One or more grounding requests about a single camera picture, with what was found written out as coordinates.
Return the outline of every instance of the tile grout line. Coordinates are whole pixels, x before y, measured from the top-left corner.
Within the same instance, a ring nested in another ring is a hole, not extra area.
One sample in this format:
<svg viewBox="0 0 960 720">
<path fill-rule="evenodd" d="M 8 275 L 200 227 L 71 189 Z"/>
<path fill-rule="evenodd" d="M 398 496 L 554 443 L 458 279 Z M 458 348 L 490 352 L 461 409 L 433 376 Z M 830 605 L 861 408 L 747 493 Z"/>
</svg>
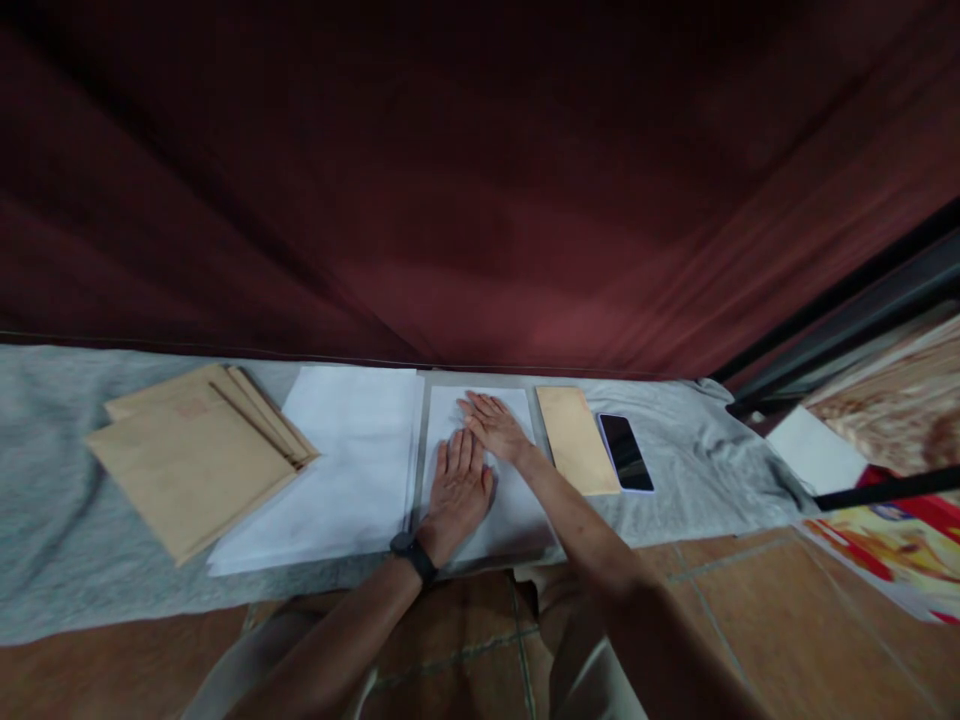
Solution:
<svg viewBox="0 0 960 720">
<path fill-rule="evenodd" d="M 523 649 L 523 637 L 520 634 L 520 603 L 517 600 L 517 587 L 513 578 L 509 578 L 510 583 L 510 603 L 513 606 L 513 623 L 516 628 L 517 648 L 520 652 L 520 672 L 523 674 L 523 700 L 527 705 L 527 717 L 530 720 L 536 720 L 536 711 L 533 704 L 533 689 L 530 684 L 530 670 L 527 668 L 527 653 Z"/>
<path fill-rule="evenodd" d="M 767 550 L 772 550 L 773 548 L 780 547 L 781 545 L 787 545 L 788 543 L 795 542 L 795 539 L 792 537 L 789 538 L 777 538 L 776 540 L 771 540 L 770 542 L 763 543 L 762 545 L 757 545 L 756 547 L 747 548 L 746 550 L 741 550 L 735 555 L 728 555 L 727 557 L 720 558 L 719 560 L 714 560 L 708 562 L 706 565 L 698 565 L 692 570 L 685 570 L 678 575 L 673 575 L 667 578 L 667 582 L 670 584 L 679 584 L 686 580 L 692 580 L 693 578 L 704 575 L 711 570 L 716 570 L 717 568 L 724 567 L 726 565 L 733 565 L 734 563 L 740 562 L 741 560 L 746 560 L 747 558 L 753 557 L 754 555 L 760 555 L 761 553 L 766 552 Z M 680 549 L 677 548 L 674 544 L 674 550 L 677 553 L 680 553 Z M 682 553 L 680 554 L 680 561 L 683 563 L 683 566 L 686 567 L 687 563 L 683 560 Z"/>
<path fill-rule="evenodd" d="M 526 635 L 529 634 L 529 632 L 525 632 L 523 636 L 526 637 Z M 377 680 L 374 690 L 379 692 L 384 689 L 394 688 L 397 685 L 406 682 L 407 680 L 412 680 L 422 676 L 425 677 L 427 675 L 434 675 L 442 670 L 453 667 L 457 663 L 473 660 L 474 658 L 483 655 L 483 653 L 487 652 L 488 650 L 495 650 L 499 647 L 509 645 L 512 642 L 517 642 L 518 640 L 519 638 L 515 632 L 509 635 L 501 635 L 500 637 L 489 640 L 482 645 L 475 645 L 472 648 L 458 650 L 453 655 L 443 658 L 443 660 L 434 660 L 433 662 L 411 668 L 406 672 L 400 673 L 399 675 L 391 675 L 389 677 L 381 678 Z"/>
<path fill-rule="evenodd" d="M 674 552 L 676 552 L 677 557 L 680 560 L 680 565 L 686 568 L 687 561 L 683 557 L 683 553 L 680 552 L 680 548 L 677 547 L 676 543 L 674 543 L 673 550 Z M 738 658 L 737 654 L 733 651 L 733 646 L 730 645 L 730 641 L 727 640 L 726 634 L 724 634 L 723 630 L 720 629 L 720 623 L 717 621 L 717 616 L 714 615 L 713 613 L 713 608 L 710 607 L 710 603 L 707 602 L 706 596 L 703 594 L 703 591 L 700 589 L 700 586 L 697 585 L 697 581 L 694 579 L 692 575 L 690 575 L 690 584 L 693 585 L 693 589 L 694 591 L 696 591 L 697 597 L 700 598 L 700 606 L 703 608 L 703 611 L 706 614 L 707 619 L 710 621 L 710 624 L 713 626 L 714 632 L 717 633 L 717 636 L 720 638 L 720 642 L 723 644 L 723 647 L 727 651 L 727 655 L 729 655 L 730 659 L 733 661 L 733 666 L 734 668 L 736 668 L 737 673 L 740 675 L 740 680 L 743 682 L 744 685 L 747 686 L 747 688 L 751 692 L 753 692 L 754 695 L 759 695 L 759 693 L 757 693 L 756 691 L 756 688 L 753 687 L 753 684 L 747 678 L 747 673 L 743 669 L 743 665 L 740 664 L 740 658 Z"/>
<path fill-rule="evenodd" d="M 926 687 L 924 687 L 923 683 L 921 683 L 910 671 L 910 668 L 907 667 L 907 664 L 904 663 L 900 659 L 900 656 L 893 651 L 893 648 L 891 648 L 886 643 L 886 641 L 884 641 L 884 639 L 873 627 L 873 623 L 871 623 L 860 611 L 860 608 L 857 606 L 857 603 L 853 601 L 853 598 L 851 598 L 847 594 L 847 592 L 842 587 L 840 587 L 840 584 L 833 579 L 833 575 L 831 575 L 827 571 L 827 569 L 823 566 L 823 564 L 820 562 L 820 558 L 817 557 L 816 553 L 811 552 L 811 548 L 807 547 L 807 542 L 809 541 L 803 540 L 800 542 L 800 545 L 803 547 L 804 552 L 807 553 L 807 556 L 811 560 L 813 560 L 814 564 L 820 569 L 820 572 L 822 572 L 824 575 L 827 576 L 827 580 L 830 581 L 830 585 L 833 587 L 834 592 L 836 592 L 837 595 L 840 596 L 840 602 L 842 602 L 847 607 L 847 609 L 853 613 L 854 617 L 857 619 L 857 621 L 860 623 L 863 629 L 867 631 L 867 634 L 873 638 L 874 642 L 876 642 L 883 649 L 883 651 L 890 656 L 890 659 L 893 660 L 894 664 L 897 666 L 900 672 L 902 672 L 904 675 L 907 676 L 907 679 L 910 680 L 910 684 L 913 685 L 916 691 L 920 693 L 920 696 L 927 701 L 927 704 L 930 705 L 930 707 L 933 708 L 936 712 L 946 717 L 948 714 L 946 709 L 940 706 L 940 703 L 937 702 L 936 698 L 930 693 L 929 690 L 927 690 Z"/>
</svg>

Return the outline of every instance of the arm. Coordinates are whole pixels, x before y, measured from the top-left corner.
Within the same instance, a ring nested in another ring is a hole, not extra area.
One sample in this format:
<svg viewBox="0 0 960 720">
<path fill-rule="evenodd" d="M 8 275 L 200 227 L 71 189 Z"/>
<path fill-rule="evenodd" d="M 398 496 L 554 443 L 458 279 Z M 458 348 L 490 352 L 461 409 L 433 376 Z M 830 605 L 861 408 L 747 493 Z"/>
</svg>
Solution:
<svg viewBox="0 0 960 720">
<path fill-rule="evenodd" d="M 506 406 L 469 393 L 467 427 L 516 466 L 543 506 L 571 567 L 651 718 L 766 715 L 683 619 L 641 559 L 523 434 Z"/>
<path fill-rule="evenodd" d="M 483 446 L 470 433 L 441 443 L 430 511 L 417 539 L 445 565 L 486 515 L 493 491 Z M 339 717 L 380 648 L 417 599 L 421 580 L 409 561 L 391 557 L 347 595 L 228 717 Z"/>
</svg>

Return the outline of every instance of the white paper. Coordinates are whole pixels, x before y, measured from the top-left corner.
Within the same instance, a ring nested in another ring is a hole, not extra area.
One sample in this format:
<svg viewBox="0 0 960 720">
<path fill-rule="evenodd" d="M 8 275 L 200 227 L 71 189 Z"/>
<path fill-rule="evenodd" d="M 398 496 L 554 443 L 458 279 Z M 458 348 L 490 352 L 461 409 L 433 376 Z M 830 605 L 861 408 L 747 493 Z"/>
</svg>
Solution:
<svg viewBox="0 0 960 720">
<path fill-rule="evenodd" d="M 387 550 L 409 528 L 423 382 L 414 370 L 303 368 L 283 412 L 321 457 L 217 543 L 210 574 Z"/>
<path fill-rule="evenodd" d="M 867 461 L 857 449 L 803 406 L 797 406 L 767 436 L 773 449 L 808 487 L 811 495 L 849 490 Z"/>
<path fill-rule="evenodd" d="M 520 423 L 528 438 L 533 439 L 533 423 L 526 390 L 474 387 L 434 387 L 430 394 L 430 415 L 427 422 L 426 459 L 423 468 L 423 489 L 420 494 L 419 517 L 430 502 L 430 489 L 437 470 L 437 447 L 463 428 L 463 411 L 458 399 L 467 399 L 467 390 L 500 398 Z M 477 560 L 512 555 L 549 547 L 556 543 L 547 515 L 520 473 L 509 463 L 486 453 L 486 463 L 493 468 L 496 486 L 493 505 L 477 531 L 465 542 L 453 560 Z"/>
</svg>

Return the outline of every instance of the brown envelope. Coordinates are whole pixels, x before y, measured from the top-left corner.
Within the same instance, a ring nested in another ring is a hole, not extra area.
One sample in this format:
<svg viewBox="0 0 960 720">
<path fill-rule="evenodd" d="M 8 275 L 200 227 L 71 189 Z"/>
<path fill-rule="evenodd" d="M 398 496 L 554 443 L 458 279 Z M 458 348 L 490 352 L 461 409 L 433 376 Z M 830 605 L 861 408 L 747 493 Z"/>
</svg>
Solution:
<svg viewBox="0 0 960 720">
<path fill-rule="evenodd" d="M 620 492 L 617 473 L 580 388 L 538 387 L 540 412 L 557 470 L 583 495 Z"/>
<path fill-rule="evenodd" d="M 125 395 L 104 404 L 110 419 L 116 422 L 149 410 L 158 403 L 166 402 L 184 392 L 194 392 L 198 387 L 213 386 L 248 423 L 258 430 L 281 455 L 289 458 L 298 467 L 304 463 L 307 453 L 302 447 L 293 447 L 277 432 L 269 418 L 234 382 L 234 378 L 220 365 L 207 365 L 193 372 L 153 385 L 131 395 Z"/>
<path fill-rule="evenodd" d="M 320 457 L 320 453 L 318 453 L 310 441 L 303 436 L 300 429 L 287 420 L 287 417 L 280 412 L 280 408 L 274 405 L 273 401 L 271 401 L 266 394 L 260 392 L 241 368 L 229 367 L 227 368 L 227 373 L 233 378 L 234 382 L 237 383 L 247 397 L 250 398 L 254 405 L 257 406 L 260 413 L 266 418 L 276 433 L 293 448 L 291 460 L 293 460 L 294 465 L 302 467 Z"/>
<path fill-rule="evenodd" d="M 188 388 L 86 442 L 178 566 L 296 477 L 212 387 Z"/>
</svg>

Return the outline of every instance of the dark red curtain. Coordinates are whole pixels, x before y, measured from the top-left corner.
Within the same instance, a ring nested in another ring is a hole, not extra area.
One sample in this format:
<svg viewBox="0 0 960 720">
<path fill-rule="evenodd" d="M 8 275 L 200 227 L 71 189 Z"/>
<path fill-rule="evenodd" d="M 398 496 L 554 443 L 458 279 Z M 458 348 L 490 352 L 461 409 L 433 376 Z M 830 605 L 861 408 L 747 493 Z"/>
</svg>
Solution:
<svg viewBox="0 0 960 720">
<path fill-rule="evenodd" d="M 4 330 L 698 376 L 960 192 L 955 3 L 477 8 L 38 5 Z"/>
</svg>

